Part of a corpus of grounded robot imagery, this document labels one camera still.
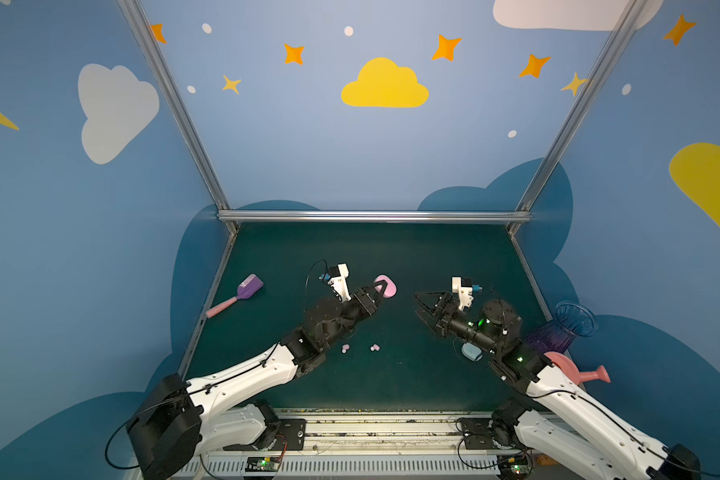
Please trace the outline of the purple earbud charging case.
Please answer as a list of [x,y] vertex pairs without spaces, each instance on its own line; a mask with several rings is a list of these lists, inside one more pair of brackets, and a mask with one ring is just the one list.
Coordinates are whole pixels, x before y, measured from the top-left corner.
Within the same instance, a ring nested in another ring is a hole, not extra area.
[[397,287],[395,283],[387,275],[378,275],[374,280],[375,290],[381,294],[385,299],[392,298],[397,293]]

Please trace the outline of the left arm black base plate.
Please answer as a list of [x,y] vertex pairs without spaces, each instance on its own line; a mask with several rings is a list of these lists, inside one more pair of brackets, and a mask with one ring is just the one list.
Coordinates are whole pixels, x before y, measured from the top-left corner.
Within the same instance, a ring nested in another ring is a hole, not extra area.
[[304,448],[307,422],[305,419],[281,419],[268,425],[252,444],[231,444],[224,451],[275,451],[286,446],[288,451]]

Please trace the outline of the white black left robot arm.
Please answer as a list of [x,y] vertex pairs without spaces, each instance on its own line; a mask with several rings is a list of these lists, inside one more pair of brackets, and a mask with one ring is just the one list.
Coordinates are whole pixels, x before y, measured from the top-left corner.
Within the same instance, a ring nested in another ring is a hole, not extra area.
[[226,446],[271,446],[280,420],[256,395],[314,371],[395,293],[381,275],[346,298],[320,299],[301,325],[255,357],[204,377],[161,379],[123,425],[143,478],[168,479],[194,457]]

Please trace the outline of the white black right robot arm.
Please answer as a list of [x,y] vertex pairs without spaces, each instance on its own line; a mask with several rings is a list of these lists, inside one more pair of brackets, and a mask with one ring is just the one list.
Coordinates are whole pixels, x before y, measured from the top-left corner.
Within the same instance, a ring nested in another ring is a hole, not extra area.
[[538,411],[511,400],[491,418],[490,438],[512,449],[539,451],[584,479],[698,479],[698,457],[624,421],[579,387],[547,356],[520,338],[521,317],[503,299],[485,303],[471,319],[463,295],[415,293],[419,318],[436,335],[452,335],[489,354],[496,375],[566,423],[561,429]]

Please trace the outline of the light blue earbud charging case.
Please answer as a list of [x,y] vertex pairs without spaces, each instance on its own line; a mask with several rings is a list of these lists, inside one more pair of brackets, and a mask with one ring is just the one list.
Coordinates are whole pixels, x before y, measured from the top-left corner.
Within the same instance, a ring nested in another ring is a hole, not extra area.
[[478,362],[483,357],[483,350],[471,343],[464,343],[461,346],[461,353],[471,362]]

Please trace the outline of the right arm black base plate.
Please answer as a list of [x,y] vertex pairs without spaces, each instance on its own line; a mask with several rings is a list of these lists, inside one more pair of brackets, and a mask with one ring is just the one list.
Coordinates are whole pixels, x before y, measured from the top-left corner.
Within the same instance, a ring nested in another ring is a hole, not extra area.
[[501,420],[462,417],[457,420],[457,427],[465,438],[468,450],[507,450],[518,447],[514,429]]

